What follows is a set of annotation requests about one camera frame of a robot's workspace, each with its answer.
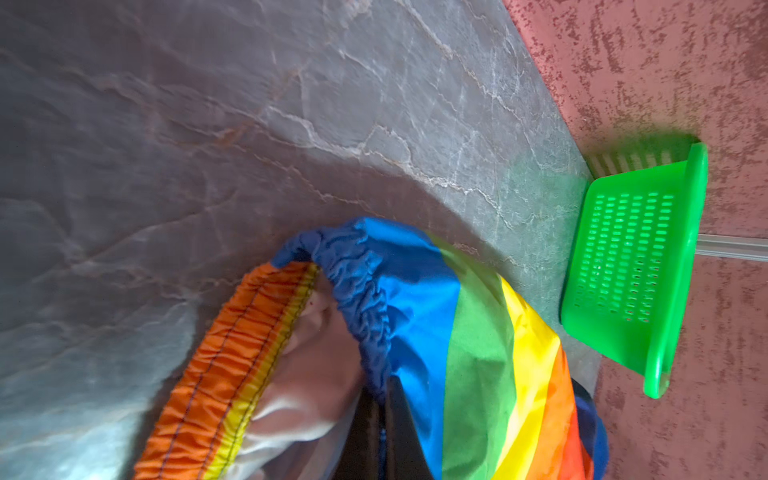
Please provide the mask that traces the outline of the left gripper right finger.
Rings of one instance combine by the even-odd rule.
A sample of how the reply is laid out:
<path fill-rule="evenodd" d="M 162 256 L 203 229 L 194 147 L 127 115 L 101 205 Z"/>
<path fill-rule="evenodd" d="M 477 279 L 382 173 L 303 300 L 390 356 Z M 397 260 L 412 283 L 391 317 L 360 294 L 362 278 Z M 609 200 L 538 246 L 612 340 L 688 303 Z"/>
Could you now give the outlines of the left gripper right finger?
<path fill-rule="evenodd" d="M 402 383 L 390 377 L 385 401 L 385 478 L 424 479 L 433 476 L 426 462 Z"/>

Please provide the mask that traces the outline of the green plastic basket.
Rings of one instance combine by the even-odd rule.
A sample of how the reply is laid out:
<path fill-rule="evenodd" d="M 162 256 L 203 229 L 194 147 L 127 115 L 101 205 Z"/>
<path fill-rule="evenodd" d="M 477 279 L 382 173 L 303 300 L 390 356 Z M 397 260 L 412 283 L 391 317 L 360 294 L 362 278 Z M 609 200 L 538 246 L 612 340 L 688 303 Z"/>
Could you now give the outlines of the green plastic basket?
<path fill-rule="evenodd" d="M 686 160 L 595 180 L 566 276 L 565 331 L 643 378 L 661 398 L 688 300 L 708 186 L 708 148 Z"/>

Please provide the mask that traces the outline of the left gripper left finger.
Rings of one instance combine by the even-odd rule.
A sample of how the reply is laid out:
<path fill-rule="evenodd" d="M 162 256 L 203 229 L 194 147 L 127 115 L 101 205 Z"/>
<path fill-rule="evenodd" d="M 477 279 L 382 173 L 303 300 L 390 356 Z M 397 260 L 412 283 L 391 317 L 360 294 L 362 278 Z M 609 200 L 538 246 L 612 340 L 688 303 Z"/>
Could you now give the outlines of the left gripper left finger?
<path fill-rule="evenodd" d="M 384 410 L 364 389 L 333 474 L 334 480 L 384 478 Z"/>

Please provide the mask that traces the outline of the multicolour shorts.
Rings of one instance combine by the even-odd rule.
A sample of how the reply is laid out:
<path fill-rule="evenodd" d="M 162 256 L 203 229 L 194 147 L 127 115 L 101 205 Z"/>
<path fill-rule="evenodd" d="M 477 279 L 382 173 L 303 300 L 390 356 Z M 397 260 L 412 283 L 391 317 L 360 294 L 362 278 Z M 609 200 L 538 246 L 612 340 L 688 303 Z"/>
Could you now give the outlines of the multicolour shorts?
<path fill-rule="evenodd" d="M 409 226 L 301 233 L 248 273 L 170 394 L 137 479 L 333 479 L 364 389 L 398 377 L 433 479 L 600 479 L 559 336 L 494 270 Z"/>

